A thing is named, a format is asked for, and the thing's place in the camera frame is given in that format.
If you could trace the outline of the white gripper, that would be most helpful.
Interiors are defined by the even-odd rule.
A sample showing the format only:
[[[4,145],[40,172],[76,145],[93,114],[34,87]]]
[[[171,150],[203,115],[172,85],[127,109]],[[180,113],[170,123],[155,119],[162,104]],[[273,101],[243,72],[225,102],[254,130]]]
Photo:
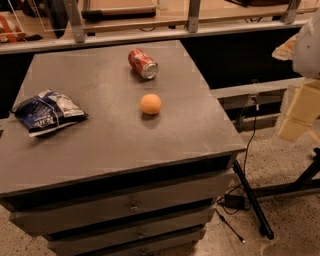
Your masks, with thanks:
[[[307,21],[299,33],[276,47],[272,57],[287,61],[293,57],[293,70],[312,79],[291,87],[282,110],[283,120],[278,136],[297,140],[320,116],[320,9]]]

